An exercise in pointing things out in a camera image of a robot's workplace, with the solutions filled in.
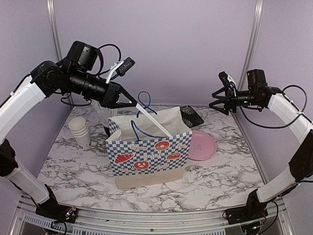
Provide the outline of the pink plate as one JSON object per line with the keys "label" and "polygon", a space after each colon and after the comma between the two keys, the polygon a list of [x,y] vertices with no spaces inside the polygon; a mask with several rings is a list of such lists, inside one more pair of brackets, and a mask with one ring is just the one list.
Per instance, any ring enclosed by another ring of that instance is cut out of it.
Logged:
{"label": "pink plate", "polygon": [[205,161],[214,156],[217,145],[214,139],[203,131],[193,130],[188,159]]}

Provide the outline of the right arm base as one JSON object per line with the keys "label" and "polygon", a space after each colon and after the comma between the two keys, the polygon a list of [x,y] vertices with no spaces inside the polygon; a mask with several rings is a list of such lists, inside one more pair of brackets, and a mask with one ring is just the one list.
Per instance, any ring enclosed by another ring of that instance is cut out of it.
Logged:
{"label": "right arm base", "polygon": [[228,221],[229,225],[248,222],[266,216],[268,216],[266,206],[245,205],[242,207],[230,208],[223,212],[223,218]]}

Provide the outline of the checkered paper bag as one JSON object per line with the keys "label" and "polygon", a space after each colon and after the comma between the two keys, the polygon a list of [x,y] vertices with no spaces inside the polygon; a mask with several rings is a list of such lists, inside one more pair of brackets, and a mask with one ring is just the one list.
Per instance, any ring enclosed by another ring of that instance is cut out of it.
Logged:
{"label": "checkered paper bag", "polygon": [[169,134],[144,114],[108,119],[106,149],[117,188],[136,188],[181,180],[191,145],[192,130],[179,106],[150,114]]}

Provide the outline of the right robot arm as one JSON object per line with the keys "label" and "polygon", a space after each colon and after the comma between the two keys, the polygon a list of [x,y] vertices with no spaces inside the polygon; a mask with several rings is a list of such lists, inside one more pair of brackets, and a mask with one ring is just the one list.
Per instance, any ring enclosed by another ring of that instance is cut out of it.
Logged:
{"label": "right robot arm", "polygon": [[[259,189],[248,195],[245,206],[240,207],[246,219],[253,219],[266,205],[277,197],[291,193],[300,184],[312,183],[309,180],[313,175],[313,121],[299,109],[286,95],[285,91],[274,86],[269,86],[265,72],[260,69],[247,72],[248,89],[240,91],[230,74],[222,71],[218,74],[223,87],[212,93],[213,102],[209,108],[237,119],[237,110],[253,126],[269,131],[284,133],[275,135],[271,146],[276,148],[276,153],[284,153],[282,149],[290,141],[298,142],[298,149],[291,157],[286,168],[275,178],[264,183]],[[250,120],[244,109],[259,112],[268,109],[283,122],[281,126],[265,126]]]}

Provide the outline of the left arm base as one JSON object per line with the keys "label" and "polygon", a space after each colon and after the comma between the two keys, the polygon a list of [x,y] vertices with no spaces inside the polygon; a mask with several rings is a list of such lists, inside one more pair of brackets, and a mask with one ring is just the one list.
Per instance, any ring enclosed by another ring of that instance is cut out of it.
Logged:
{"label": "left arm base", "polygon": [[48,191],[48,199],[42,203],[37,203],[36,214],[61,222],[75,223],[78,209],[75,206],[59,204],[52,189],[47,184],[45,187]]}

